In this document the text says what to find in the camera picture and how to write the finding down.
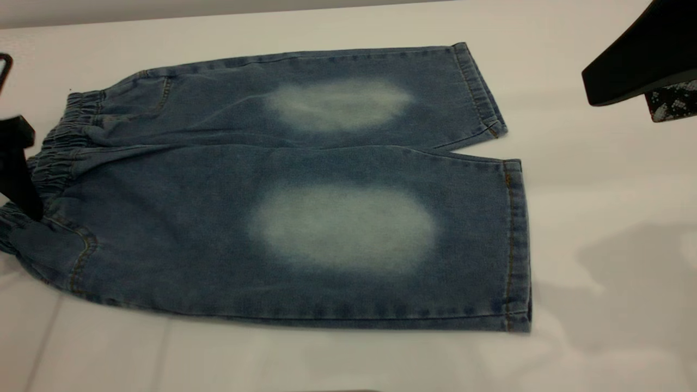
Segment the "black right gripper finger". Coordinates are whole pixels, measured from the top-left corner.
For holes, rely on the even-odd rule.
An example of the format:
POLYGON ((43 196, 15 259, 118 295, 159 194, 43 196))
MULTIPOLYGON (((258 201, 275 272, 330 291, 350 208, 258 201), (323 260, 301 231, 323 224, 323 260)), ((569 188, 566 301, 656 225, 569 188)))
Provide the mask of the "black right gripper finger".
POLYGON ((686 81, 661 87, 645 94, 654 123, 677 121, 696 116, 697 81, 686 81))
POLYGON ((695 17, 695 1, 652 1, 582 71, 589 104, 612 105, 695 80, 695 17))

